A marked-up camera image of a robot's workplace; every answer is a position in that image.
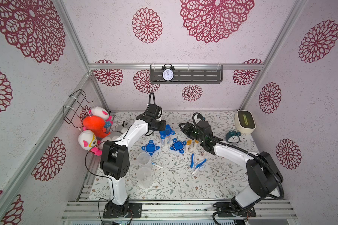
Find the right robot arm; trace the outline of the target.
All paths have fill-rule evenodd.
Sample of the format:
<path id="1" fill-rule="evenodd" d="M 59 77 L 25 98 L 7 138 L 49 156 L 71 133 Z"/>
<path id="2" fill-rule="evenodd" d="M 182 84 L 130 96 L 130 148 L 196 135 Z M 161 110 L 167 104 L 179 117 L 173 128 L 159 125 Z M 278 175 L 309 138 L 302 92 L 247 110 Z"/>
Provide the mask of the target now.
<path id="1" fill-rule="evenodd" d="M 228 159 L 246 169 L 248 186 L 231 199 L 231 210 L 250 208 L 267 197 L 284 199 L 284 179 L 270 154 L 264 151 L 259 154 L 250 153 L 225 142 L 213 135 L 207 121 L 180 123 L 179 128 L 188 138 L 200 142 L 206 152 Z"/>

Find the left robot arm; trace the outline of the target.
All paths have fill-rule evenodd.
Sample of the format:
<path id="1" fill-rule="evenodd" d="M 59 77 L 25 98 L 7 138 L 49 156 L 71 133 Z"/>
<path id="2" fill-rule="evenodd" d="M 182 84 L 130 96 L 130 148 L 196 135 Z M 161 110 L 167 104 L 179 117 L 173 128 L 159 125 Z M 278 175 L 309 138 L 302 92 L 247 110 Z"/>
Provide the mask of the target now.
<path id="1" fill-rule="evenodd" d="M 112 183 L 110 208 L 124 215 L 128 211 L 128 194 L 124 176 L 130 168 L 129 150 L 140 137 L 151 131 L 164 131 L 166 121 L 161 119 L 162 108 L 149 104 L 144 113 L 136 117 L 134 123 L 119 138 L 104 142 L 100 169 Z"/>

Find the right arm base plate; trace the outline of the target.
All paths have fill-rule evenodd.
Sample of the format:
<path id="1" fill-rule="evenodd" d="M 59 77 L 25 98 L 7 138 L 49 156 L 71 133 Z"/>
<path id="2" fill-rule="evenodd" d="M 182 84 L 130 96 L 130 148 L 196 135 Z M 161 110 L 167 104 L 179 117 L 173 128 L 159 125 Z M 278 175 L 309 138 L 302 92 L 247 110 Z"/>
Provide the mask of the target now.
<path id="1" fill-rule="evenodd" d="M 245 208 L 236 208 L 230 203 L 214 204 L 219 217 L 256 217 L 255 209 L 252 205 Z"/>

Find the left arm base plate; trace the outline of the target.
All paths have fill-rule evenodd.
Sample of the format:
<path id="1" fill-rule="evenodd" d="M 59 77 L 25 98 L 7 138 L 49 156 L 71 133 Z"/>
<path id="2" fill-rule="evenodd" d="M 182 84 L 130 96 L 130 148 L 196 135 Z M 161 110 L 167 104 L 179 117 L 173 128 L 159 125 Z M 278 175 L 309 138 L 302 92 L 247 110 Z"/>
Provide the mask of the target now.
<path id="1" fill-rule="evenodd" d="M 107 203 L 104 208 L 103 218 L 141 218 L 142 203 L 125 202 L 124 205 Z"/>

